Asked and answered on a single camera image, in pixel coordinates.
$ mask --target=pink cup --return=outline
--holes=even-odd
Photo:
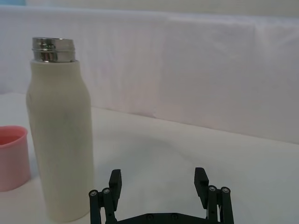
[[[26,128],[0,127],[0,192],[15,189],[29,179]]]

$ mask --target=water bottle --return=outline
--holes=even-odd
[[[69,222],[89,211],[91,102],[73,40],[33,38],[26,103],[47,213]]]

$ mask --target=white wall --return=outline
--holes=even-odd
[[[27,0],[27,3],[93,9],[299,16],[298,0]]]
[[[0,7],[0,93],[73,38],[96,107],[299,143],[299,19]]]

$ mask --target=table surface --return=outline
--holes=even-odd
[[[29,129],[25,96],[0,95],[0,125]],[[299,145],[93,108],[96,188],[122,171],[118,220],[150,212],[205,217],[195,167],[210,184],[231,188],[236,224],[299,222]],[[32,179],[0,193],[1,224],[53,224],[45,213],[31,133]],[[88,224],[89,215],[72,222]]]

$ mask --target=white fabric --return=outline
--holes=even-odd
[[[24,95],[1,95],[0,105],[0,125],[29,128]],[[205,217],[193,184],[195,167],[203,167],[210,184],[232,190],[235,224],[298,224],[299,145],[92,112],[95,188],[108,187],[113,169],[122,171],[118,220],[151,212]],[[46,216],[30,130],[28,147],[32,180],[0,193],[0,223],[58,224]],[[90,224],[89,215],[69,224]]]
[[[299,19],[0,7],[0,93],[75,40],[93,106],[299,143]]]
[[[26,0],[30,6],[229,15],[299,16],[298,0]]]

